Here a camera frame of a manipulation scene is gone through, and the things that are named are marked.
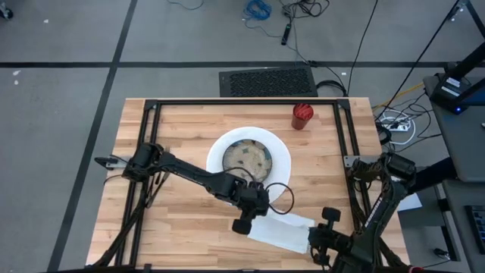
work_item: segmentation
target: red cup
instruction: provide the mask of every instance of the red cup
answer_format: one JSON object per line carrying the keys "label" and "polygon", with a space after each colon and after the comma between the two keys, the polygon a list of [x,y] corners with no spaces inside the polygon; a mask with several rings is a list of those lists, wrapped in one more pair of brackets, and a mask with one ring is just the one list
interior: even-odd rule
{"label": "red cup", "polygon": [[301,130],[313,117],[313,108],[306,103],[299,103],[293,107],[293,119],[291,126],[297,130]]}

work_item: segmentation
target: white bowl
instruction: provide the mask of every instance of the white bowl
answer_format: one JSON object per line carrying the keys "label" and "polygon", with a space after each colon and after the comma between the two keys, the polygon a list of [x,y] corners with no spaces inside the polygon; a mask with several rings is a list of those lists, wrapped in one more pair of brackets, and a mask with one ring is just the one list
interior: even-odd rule
{"label": "white bowl", "polygon": [[[274,133],[258,127],[241,127],[221,136],[209,150],[205,169],[211,173],[223,171],[222,158],[226,149],[239,140],[259,141],[270,152],[273,162],[270,174],[263,181],[264,187],[275,182],[288,185],[291,173],[291,156],[289,155],[288,148]],[[270,202],[278,199],[284,190],[285,187],[281,185],[271,186],[269,188]]]}

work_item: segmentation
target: butcher block tabletop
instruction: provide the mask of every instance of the butcher block tabletop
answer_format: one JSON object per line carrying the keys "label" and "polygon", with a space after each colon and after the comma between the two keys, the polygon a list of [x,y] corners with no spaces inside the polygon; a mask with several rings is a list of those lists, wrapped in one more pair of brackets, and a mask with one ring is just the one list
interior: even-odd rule
{"label": "butcher block tabletop", "polygon": [[[303,130],[291,127],[293,105],[163,105],[156,142],[169,146],[176,157],[205,168],[209,149],[226,132],[238,127],[260,127],[278,136],[291,155],[289,186],[295,194],[291,213],[324,222],[322,208],[342,212],[337,231],[353,231],[349,195],[331,105],[312,105],[314,117]],[[350,98],[352,118],[361,155],[379,155],[379,143],[371,106],[367,98]],[[120,118],[113,154],[132,156],[136,150],[145,99],[127,99]],[[149,140],[154,111],[148,121]],[[348,143],[344,111],[340,116]],[[121,174],[117,169],[108,177]],[[113,177],[105,184],[86,264],[98,260],[120,230],[129,181]],[[380,193],[380,183],[369,189],[371,203]],[[274,203],[285,209],[291,195],[285,191]],[[240,211],[215,199],[198,184],[171,175],[145,210],[136,266],[172,269],[321,269],[309,253],[300,254],[261,243],[234,233],[233,219]],[[382,238],[403,262],[409,263],[397,212]],[[127,238],[124,264],[128,263],[132,234]],[[330,251],[332,260],[336,253]]]}

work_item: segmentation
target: blue cable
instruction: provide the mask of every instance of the blue cable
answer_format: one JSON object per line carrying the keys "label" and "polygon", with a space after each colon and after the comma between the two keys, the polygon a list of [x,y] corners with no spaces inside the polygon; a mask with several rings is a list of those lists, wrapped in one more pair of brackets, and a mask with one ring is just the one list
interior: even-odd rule
{"label": "blue cable", "polygon": [[246,20],[266,20],[271,15],[271,6],[264,3],[263,0],[249,0],[244,14],[248,16]]}

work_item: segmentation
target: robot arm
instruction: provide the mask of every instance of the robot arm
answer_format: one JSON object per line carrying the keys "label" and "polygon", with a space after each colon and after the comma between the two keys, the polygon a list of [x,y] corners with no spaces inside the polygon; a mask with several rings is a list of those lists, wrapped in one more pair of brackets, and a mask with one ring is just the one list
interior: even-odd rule
{"label": "robot arm", "polygon": [[122,176],[131,181],[148,183],[150,177],[164,172],[164,178],[158,184],[153,194],[145,193],[146,202],[139,202],[132,215],[116,236],[109,249],[93,267],[107,266],[130,229],[140,217],[141,212],[149,207],[168,174],[175,174],[203,186],[215,198],[228,202],[242,211],[239,219],[233,222],[233,231],[239,234],[249,234],[251,222],[258,215],[265,216],[269,209],[268,192],[263,183],[250,181],[227,172],[212,174],[206,170],[180,160],[175,155],[165,151],[158,144],[143,143],[135,155],[128,161]]}
{"label": "robot arm", "polygon": [[356,160],[349,169],[350,178],[374,180],[380,177],[382,190],[370,215],[360,230],[346,236],[334,231],[333,223],[339,221],[340,211],[324,208],[322,216],[327,224],[310,228],[308,241],[314,255],[314,262],[328,265],[330,257],[327,249],[334,249],[339,254],[335,259],[332,273],[372,272],[377,250],[378,239],[391,219],[399,202],[407,195],[408,188],[415,182],[415,164],[406,158],[394,154],[382,154],[376,162],[364,163]]}

